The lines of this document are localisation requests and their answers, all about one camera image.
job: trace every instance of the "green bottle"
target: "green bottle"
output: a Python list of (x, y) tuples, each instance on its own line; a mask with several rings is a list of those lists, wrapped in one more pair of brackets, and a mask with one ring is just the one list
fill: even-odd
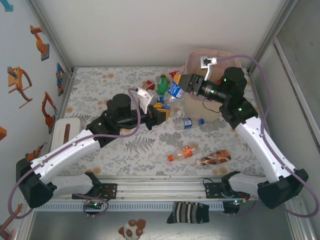
[(168, 81), (164, 73), (161, 74), (160, 81), (158, 82), (158, 90), (156, 91), (159, 95), (164, 95), (168, 90)]

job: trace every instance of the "floral tablecloth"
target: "floral tablecloth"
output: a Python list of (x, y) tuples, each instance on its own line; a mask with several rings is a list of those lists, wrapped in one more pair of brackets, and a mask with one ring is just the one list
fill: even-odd
[[(76, 68), (65, 117), (79, 118), (87, 125), (107, 108), (107, 101), (114, 95), (127, 93), (128, 88), (141, 87), (143, 82), (155, 80), (161, 73), (174, 70), (158, 67)], [(244, 96), (256, 105), (249, 84)], [(183, 99), (180, 108), (183, 110)], [(129, 132), (121, 130), (123, 135)], [(168, 161), (168, 155), (175, 148), (190, 142), (199, 144), (200, 153), (185, 160)], [(230, 161), (203, 167), (196, 165), (197, 158), (224, 149), (230, 152)], [(183, 131), (174, 130), (174, 118), (169, 118), (161, 125), (154, 126), (151, 131), (144, 124), (141, 125), (134, 136), (112, 141), (70, 165), (63, 174), (79, 175), (93, 171), (96, 175), (109, 176), (205, 176), (225, 175), (235, 170), (250, 175), (264, 175), (248, 144), (239, 138), (222, 117), (200, 128)]]

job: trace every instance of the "sock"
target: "sock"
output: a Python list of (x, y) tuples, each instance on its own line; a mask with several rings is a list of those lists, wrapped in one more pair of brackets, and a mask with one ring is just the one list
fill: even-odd
[(198, 202), (175, 201), (167, 224), (203, 224), (209, 222), (209, 205)]

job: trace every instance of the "water bottle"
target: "water bottle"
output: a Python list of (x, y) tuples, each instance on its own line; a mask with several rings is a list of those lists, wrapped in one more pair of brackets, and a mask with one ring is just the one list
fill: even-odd
[(174, 121), (174, 129), (194, 129), (203, 124), (205, 124), (205, 121), (203, 119), (197, 119), (195, 117), (177, 118)]
[(199, 146), (196, 142), (191, 142), (189, 145), (177, 148), (171, 155), (168, 156), (170, 162), (174, 160), (183, 160), (190, 158), (199, 153)]
[(179, 87), (179, 85), (175, 82), (175, 79), (173, 79), (168, 91), (166, 91), (166, 93), (164, 94), (165, 107), (167, 109), (176, 107), (180, 99), (183, 97), (184, 93), (185, 91), (183, 91), (181, 87)]

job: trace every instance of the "orange sticker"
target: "orange sticker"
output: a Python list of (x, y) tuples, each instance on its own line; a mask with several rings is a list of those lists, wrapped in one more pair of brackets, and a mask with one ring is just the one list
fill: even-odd
[(185, 158), (192, 157), (193, 153), (192, 153), (191, 147), (189, 145), (182, 147), (181, 150), (183, 151)]

